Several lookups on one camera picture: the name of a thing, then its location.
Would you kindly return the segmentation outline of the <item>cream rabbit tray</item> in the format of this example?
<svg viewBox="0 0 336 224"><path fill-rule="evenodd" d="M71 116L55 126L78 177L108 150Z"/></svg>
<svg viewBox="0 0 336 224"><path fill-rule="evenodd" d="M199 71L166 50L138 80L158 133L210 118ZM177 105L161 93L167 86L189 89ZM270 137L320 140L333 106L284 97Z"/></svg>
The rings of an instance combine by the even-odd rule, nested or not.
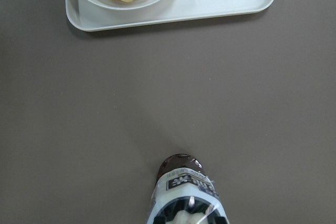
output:
<svg viewBox="0 0 336 224"><path fill-rule="evenodd" d="M83 31L101 31L185 20L253 14L274 0L161 0L133 10L106 9L87 0L65 0L72 25Z"/></svg>

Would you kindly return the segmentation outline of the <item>dark tea bottle white cap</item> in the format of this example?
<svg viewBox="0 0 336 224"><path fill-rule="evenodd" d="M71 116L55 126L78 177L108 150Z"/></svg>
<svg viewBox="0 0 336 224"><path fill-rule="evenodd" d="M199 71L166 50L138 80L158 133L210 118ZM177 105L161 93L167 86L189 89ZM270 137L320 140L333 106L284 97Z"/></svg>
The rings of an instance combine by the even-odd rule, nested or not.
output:
<svg viewBox="0 0 336 224"><path fill-rule="evenodd" d="M147 224L229 223L212 180L189 154L163 161L151 197Z"/></svg>

